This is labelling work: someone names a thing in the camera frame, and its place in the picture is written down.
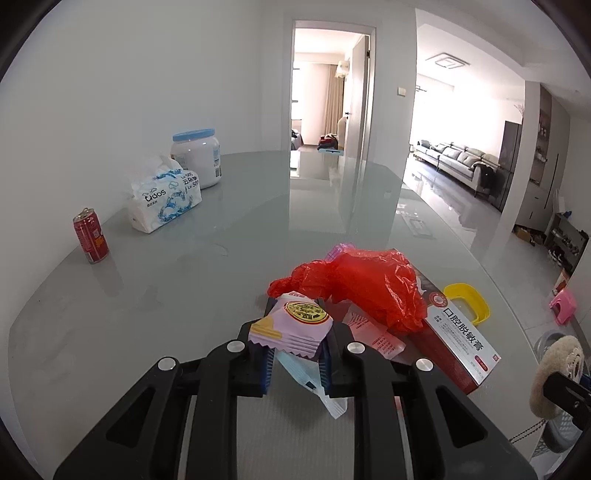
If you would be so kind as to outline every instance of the pink plastic stool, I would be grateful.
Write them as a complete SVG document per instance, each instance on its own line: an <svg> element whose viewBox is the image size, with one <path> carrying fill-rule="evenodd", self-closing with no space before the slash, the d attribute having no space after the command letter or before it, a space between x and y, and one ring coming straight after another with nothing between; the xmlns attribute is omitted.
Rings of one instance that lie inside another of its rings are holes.
<svg viewBox="0 0 591 480"><path fill-rule="evenodd" d="M556 314L556 323L564 325L574 315L574 311L577 309L577 301L571 292L563 288L550 302L550 308Z"/></svg>

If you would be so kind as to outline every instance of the red circular logo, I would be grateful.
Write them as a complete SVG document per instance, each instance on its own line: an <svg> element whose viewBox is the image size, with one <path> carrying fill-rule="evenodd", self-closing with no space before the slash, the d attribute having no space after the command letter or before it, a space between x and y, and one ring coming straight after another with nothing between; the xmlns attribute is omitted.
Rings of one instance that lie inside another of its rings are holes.
<svg viewBox="0 0 591 480"><path fill-rule="evenodd" d="M436 307L444 309L447 307L447 298L443 293L438 291L431 292L429 295L429 300L433 303Z"/></svg>

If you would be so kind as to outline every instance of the refrigerator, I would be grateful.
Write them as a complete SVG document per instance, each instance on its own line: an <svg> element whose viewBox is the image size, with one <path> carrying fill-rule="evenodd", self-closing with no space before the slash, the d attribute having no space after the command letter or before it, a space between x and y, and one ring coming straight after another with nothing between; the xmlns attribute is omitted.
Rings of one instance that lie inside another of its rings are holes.
<svg viewBox="0 0 591 480"><path fill-rule="evenodd" d="M513 174L515 173L519 144L521 142L521 129L521 124L505 122L503 143L499 155L499 168L496 169L495 185L489 196L489 201L500 212L505 207L507 197L509 196L509 189L513 182Z"/></svg>

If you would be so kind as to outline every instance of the doorway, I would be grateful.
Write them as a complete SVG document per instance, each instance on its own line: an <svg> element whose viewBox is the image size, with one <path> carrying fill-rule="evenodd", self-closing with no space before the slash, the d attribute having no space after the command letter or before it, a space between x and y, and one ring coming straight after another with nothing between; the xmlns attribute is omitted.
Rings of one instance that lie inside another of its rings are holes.
<svg viewBox="0 0 591 480"><path fill-rule="evenodd" d="M290 88L291 150L367 158L373 100L372 28L296 21Z"/></svg>

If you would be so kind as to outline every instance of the yellow oval logo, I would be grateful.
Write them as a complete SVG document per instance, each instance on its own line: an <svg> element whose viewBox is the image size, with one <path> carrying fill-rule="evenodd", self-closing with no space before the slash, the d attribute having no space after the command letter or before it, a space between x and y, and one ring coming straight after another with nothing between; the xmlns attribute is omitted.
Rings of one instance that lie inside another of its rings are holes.
<svg viewBox="0 0 591 480"><path fill-rule="evenodd" d="M283 305L285 311L301 323L311 323L318 325L324 323L329 319L329 314L326 313L315 303L306 303L303 301L288 301Z"/></svg>

